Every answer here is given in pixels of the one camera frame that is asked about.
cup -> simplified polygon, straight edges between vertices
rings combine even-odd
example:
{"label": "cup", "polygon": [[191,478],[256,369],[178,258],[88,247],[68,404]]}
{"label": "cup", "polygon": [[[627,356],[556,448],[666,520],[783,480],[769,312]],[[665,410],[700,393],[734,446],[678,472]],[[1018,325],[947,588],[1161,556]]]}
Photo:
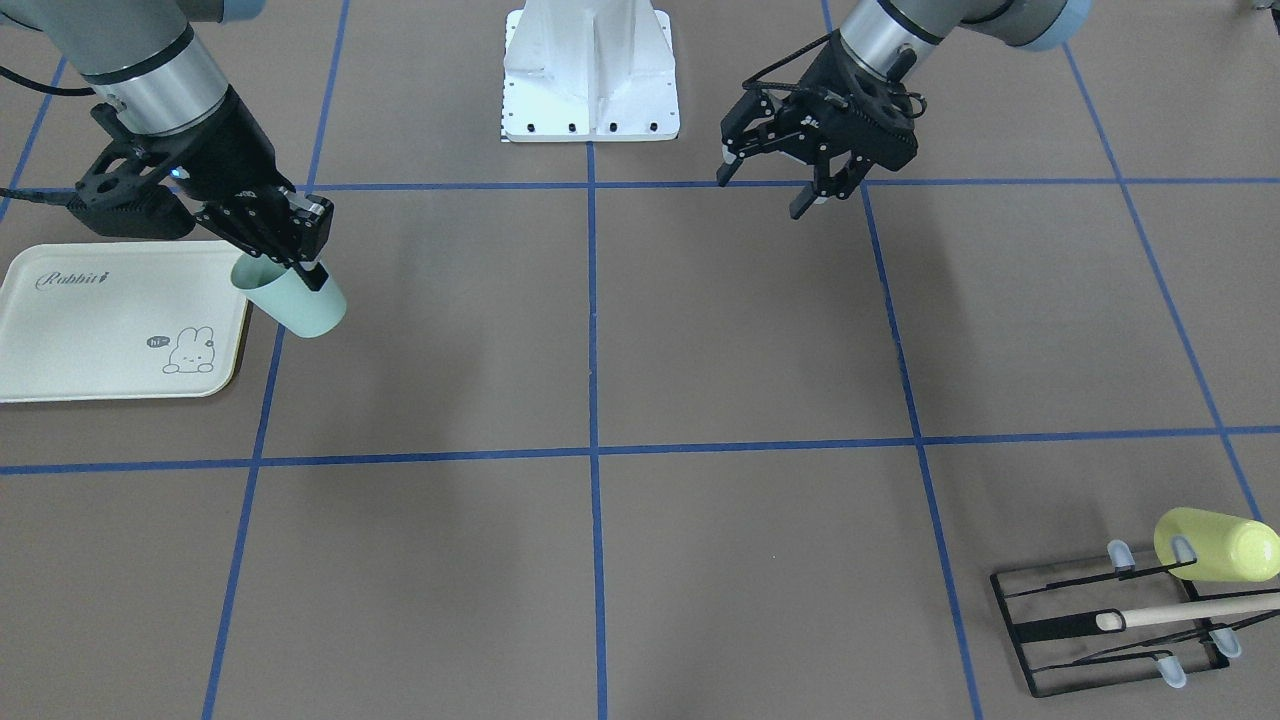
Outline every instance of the cup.
{"label": "cup", "polygon": [[232,284],[298,337],[323,336],[347,314],[347,297],[333,275],[312,291],[297,273],[265,255],[241,255],[232,266]]}
{"label": "cup", "polygon": [[1280,537],[1270,527],[1234,515],[1196,507],[1175,507],[1156,523],[1156,555],[1169,565],[1178,560],[1174,541],[1190,542],[1196,564],[1170,570],[1183,580],[1270,580],[1280,573]]}

cable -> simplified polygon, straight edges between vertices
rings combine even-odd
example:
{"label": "cable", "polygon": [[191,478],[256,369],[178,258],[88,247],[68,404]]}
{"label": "cable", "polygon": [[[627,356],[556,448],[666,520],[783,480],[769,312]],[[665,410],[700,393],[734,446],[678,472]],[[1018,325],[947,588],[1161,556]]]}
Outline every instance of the cable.
{"label": "cable", "polygon": [[47,95],[58,95],[60,97],[83,97],[86,95],[93,95],[92,87],[54,87],[51,85],[45,85],[42,82],[22,77],[4,65],[0,65],[0,77],[12,79],[23,87],[37,90]]}
{"label": "cable", "polygon": [[15,17],[10,15],[9,13],[5,13],[4,10],[0,10],[0,15],[3,15],[4,18],[6,18],[6,19],[8,19],[8,20],[9,20],[10,23],[13,23],[13,24],[15,24],[15,26],[20,26],[20,27],[24,27],[24,28],[27,28],[27,29],[33,29],[33,31],[36,31],[36,32],[44,32],[44,31],[42,31],[42,29],[40,29],[38,27],[36,27],[36,26],[29,26],[29,24],[27,24],[27,23],[24,23],[24,22],[19,20],[18,18],[15,18]]}
{"label": "cable", "polygon": [[906,97],[908,105],[911,105],[911,100],[915,100],[916,102],[920,104],[920,109],[919,110],[915,110],[914,105],[911,105],[906,110],[902,110],[901,108],[899,108],[899,110],[902,110],[904,115],[906,115],[908,118],[910,118],[913,120],[915,118],[923,118],[925,110],[929,109],[929,101],[925,100],[924,96],[920,95],[919,92],[890,92],[888,95],[890,95],[890,97]]}
{"label": "cable", "polygon": [[23,200],[26,202],[40,202],[42,205],[65,206],[68,202],[76,199],[76,193],[70,191],[41,192],[38,190],[8,190],[0,187],[0,197],[8,197],[10,200]]}
{"label": "cable", "polygon": [[836,35],[835,32],[828,32],[827,35],[819,37],[818,40],[814,40],[809,45],[805,45],[804,47],[796,50],[795,53],[787,55],[786,58],[778,60],[777,63],[773,63],[769,67],[764,68],[763,70],[760,70],[760,72],[755,73],[754,76],[746,78],[745,81],[742,81],[742,90],[751,90],[751,86],[756,81],[759,81],[762,77],[769,74],[771,72],[773,72],[773,70],[776,70],[778,68],[781,68],[782,65],[786,65],[787,63],[795,60],[796,58],[799,58],[800,55],[804,55],[805,53],[813,50],[814,47],[818,47],[819,45],[826,44],[835,35]]}

black metal rack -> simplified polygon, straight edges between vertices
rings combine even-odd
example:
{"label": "black metal rack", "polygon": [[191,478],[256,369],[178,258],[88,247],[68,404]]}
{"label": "black metal rack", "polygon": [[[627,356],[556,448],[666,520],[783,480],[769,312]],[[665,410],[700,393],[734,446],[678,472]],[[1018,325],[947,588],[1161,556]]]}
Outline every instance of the black metal rack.
{"label": "black metal rack", "polygon": [[[1094,632],[1092,637],[1065,633],[1059,637],[1052,629],[1053,621],[1061,625],[1071,612],[1085,618],[1102,611],[1100,607],[1111,607],[1116,598],[1108,596],[1133,598],[1140,593],[1149,596],[1156,592],[1164,593],[1166,601],[1172,594],[1175,602],[1192,602],[1280,592],[1270,588],[1206,594],[1194,583],[1170,574],[1170,570],[1192,562],[1194,560],[1161,565],[1156,560],[1155,565],[1140,570],[1137,566],[1117,569],[1110,557],[1102,556],[993,573],[991,587],[1030,694],[1042,698],[1160,679],[1162,675],[1157,661],[1174,657],[1169,646],[1190,641],[1199,643],[1203,660],[1199,653],[1196,657],[1180,657],[1179,662],[1189,664],[1180,670],[1192,674],[1229,667],[1230,660],[1222,655],[1210,633],[1242,629],[1280,615],[1280,611],[1262,612],[1234,623],[1198,619],[1158,630],[1144,628],[1143,632],[1126,633],[1120,643],[1114,633]],[[1055,615],[1059,618],[1044,620]],[[1050,623],[1050,628],[1046,628],[1046,623]],[[1170,632],[1171,626],[1176,626],[1176,630]]]}

light green cup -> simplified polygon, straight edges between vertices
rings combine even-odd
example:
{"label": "light green cup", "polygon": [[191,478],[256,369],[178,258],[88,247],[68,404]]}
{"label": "light green cup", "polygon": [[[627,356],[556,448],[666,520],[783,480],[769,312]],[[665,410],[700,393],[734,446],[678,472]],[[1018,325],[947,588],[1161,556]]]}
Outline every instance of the light green cup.
{"label": "light green cup", "polygon": [[347,314],[347,297],[333,275],[312,291],[297,273],[265,255],[242,255],[236,260],[232,284],[298,337],[323,336]]}

yellow cup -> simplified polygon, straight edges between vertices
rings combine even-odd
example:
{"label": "yellow cup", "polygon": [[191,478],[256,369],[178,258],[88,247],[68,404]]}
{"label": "yellow cup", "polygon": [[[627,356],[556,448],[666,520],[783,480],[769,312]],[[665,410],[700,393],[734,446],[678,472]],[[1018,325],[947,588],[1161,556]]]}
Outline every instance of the yellow cup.
{"label": "yellow cup", "polygon": [[1257,520],[1174,507],[1156,523],[1156,555],[1165,565],[1176,561],[1175,536],[1184,536],[1197,556],[1194,565],[1170,570],[1176,578],[1261,583],[1280,574],[1280,536]]}

